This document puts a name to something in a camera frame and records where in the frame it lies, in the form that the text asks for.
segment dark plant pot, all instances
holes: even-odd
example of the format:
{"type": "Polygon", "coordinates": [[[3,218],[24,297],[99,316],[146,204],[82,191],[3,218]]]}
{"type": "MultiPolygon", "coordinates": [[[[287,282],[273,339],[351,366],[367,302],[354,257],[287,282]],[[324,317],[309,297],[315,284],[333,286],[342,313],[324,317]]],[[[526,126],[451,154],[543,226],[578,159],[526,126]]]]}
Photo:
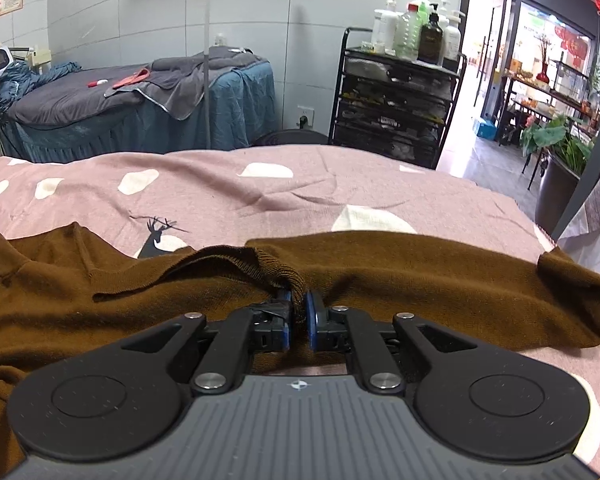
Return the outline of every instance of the dark plant pot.
{"type": "Polygon", "coordinates": [[[551,235],[555,229],[579,180],[555,153],[549,152],[549,165],[540,182],[536,203],[536,224],[547,234],[551,235]]]}

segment gray bedsheet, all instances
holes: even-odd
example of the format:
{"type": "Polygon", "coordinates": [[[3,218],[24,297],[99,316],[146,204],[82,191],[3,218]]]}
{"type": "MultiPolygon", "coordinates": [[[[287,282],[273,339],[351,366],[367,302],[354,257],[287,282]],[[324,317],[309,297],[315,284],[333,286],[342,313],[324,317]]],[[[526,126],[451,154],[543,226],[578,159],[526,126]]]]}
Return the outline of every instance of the gray bedsheet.
{"type": "MultiPolygon", "coordinates": [[[[249,52],[235,52],[229,47],[210,49],[209,80],[236,67],[262,62],[249,52]]],[[[203,95],[203,56],[158,59],[149,65],[117,66],[83,70],[68,74],[51,84],[37,88],[9,108],[8,116],[28,126],[67,126],[99,115],[112,108],[140,104],[147,98],[172,117],[184,120],[192,113],[203,95]],[[147,67],[151,76],[138,84],[113,90],[115,82],[147,67]],[[99,79],[107,83],[88,88],[99,79]]]]}
{"type": "Polygon", "coordinates": [[[99,79],[119,81],[143,66],[94,68],[68,74],[29,92],[11,105],[7,115],[28,126],[57,127],[93,117],[104,110],[139,104],[144,98],[138,93],[124,92],[105,98],[106,85],[88,88],[87,84],[99,79]]]}
{"type": "MultiPolygon", "coordinates": [[[[201,52],[191,57],[157,59],[148,66],[151,75],[147,79],[116,90],[110,87],[105,96],[137,91],[171,117],[182,121],[191,115],[204,94],[203,61],[201,52]]],[[[229,70],[246,68],[263,61],[263,58],[237,48],[212,47],[209,49],[209,83],[229,70]]]]}

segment pink bedsheet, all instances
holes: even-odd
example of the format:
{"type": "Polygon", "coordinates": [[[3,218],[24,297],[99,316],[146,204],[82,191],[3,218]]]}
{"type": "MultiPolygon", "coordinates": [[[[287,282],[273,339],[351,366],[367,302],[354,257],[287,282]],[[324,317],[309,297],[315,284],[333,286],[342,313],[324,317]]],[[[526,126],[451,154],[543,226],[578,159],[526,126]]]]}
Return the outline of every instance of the pink bedsheet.
{"type": "MultiPolygon", "coordinates": [[[[534,263],[552,247],[508,197],[346,148],[113,153],[67,165],[0,157],[5,237],[74,221],[131,256],[145,244],[173,251],[346,229],[434,235],[534,263]]],[[[600,472],[600,346],[526,354],[582,380],[592,410],[576,452],[600,472]]]]}

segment blue box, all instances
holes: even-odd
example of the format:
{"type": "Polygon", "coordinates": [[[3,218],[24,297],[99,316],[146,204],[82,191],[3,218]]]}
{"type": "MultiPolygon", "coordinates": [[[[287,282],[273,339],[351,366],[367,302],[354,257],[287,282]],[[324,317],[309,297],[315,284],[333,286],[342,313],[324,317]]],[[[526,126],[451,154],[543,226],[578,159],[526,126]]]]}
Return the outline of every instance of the blue box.
{"type": "Polygon", "coordinates": [[[474,119],[474,134],[478,137],[487,140],[493,140],[496,138],[497,127],[491,121],[485,121],[481,117],[474,119]]]}

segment floor lamp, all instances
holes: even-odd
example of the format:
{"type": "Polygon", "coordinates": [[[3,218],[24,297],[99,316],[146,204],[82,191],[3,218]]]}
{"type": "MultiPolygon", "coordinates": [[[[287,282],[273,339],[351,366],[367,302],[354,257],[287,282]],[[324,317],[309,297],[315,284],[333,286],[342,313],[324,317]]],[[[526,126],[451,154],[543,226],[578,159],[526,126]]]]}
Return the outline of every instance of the floor lamp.
{"type": "Polygon", "coordinates": [[[209,117],[209,21],[211,0],[205,0],[205,49],[204,49],[204,78],[205,78],[205,126],[206,148],[211,149],[211,127],[209,117]]]}

